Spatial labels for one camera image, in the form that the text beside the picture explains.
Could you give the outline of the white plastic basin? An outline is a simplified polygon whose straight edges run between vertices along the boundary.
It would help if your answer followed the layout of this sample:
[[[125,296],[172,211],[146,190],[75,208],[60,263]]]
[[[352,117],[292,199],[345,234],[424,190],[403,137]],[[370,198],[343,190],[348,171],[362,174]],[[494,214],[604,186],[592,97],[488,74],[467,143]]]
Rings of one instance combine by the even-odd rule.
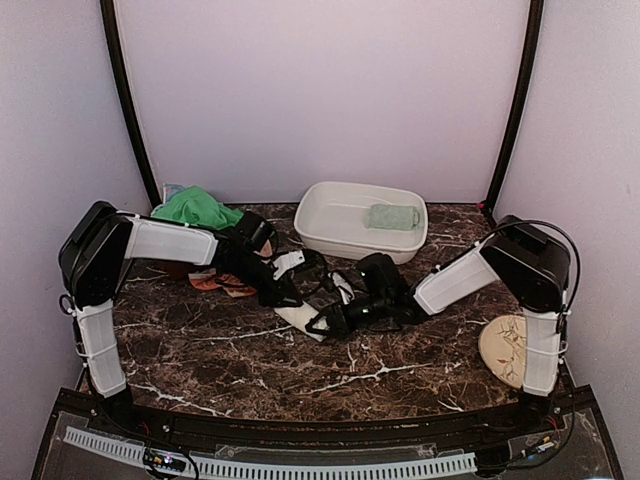
[[[373,205],[413,207],[417,226],[408,231],[368,228]],[[428,211],[414,192],[359,183],[325,181],[312,185],[302,197],[294,229],[304,245],[327,256],[359,260],[385,253],[402,265],[414,258],[426,241]]]

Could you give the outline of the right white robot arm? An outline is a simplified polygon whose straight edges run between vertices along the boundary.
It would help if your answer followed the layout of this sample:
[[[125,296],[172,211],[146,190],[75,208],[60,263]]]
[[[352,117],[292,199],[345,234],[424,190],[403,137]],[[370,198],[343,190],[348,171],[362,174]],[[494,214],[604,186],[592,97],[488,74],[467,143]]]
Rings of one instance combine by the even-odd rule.
[[[549,416],[542,397],[554,390],[566,350],[566,318],[577,295],[582,262],[573,239],[541,220],[505,216],[484,238],[416,285],[400,274],[391,257],[372,253],[356,264],[365,292],[348,303],[336,302],[313,316],[307,332],[343,339],[356,328],[391,318],[419,324],[449,306],[501,282],[525,317],[525,367],[522,391],[528,396],[510,413],[521,434],[534,432]]]

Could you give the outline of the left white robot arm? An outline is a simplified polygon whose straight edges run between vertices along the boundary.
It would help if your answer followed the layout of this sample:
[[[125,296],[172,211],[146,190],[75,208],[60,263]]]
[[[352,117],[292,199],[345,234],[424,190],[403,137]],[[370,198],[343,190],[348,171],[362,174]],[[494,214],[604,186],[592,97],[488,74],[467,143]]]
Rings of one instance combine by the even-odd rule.
[[[110,398],[127,387],[113,324],[124,263],[154,259],[213,267],[255,289],[263,306],[297,308],[303,299],[295,285],[259,254],[274,233],[253,212],[235,226],[214,230],[94,203],[63,244],[58,262],[66,289],[61,304],[76,321],[80,355],[97,393]]]

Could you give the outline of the cream white towel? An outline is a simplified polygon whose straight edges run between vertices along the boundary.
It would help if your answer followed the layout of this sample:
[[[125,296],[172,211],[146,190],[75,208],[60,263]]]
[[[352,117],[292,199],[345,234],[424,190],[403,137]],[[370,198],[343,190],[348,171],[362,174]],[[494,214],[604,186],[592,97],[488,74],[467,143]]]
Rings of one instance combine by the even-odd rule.
[[[318,311],[308,303],[304,302],[300,307],[275,308],[274,312],[289,325],[308,337],[318,342],[322,342],[325,339],[324,335],[318,335],[306,330],[306,325],[318,315]]]

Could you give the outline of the mint green panda towel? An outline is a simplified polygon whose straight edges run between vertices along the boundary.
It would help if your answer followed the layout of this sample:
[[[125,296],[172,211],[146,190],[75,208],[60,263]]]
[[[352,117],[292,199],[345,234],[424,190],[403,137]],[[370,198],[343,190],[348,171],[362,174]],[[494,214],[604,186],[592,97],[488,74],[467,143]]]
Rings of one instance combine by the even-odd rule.
[[[410,205],[374,204],[364,217],[368,229],[414,230],[421,222],[421,212]]]

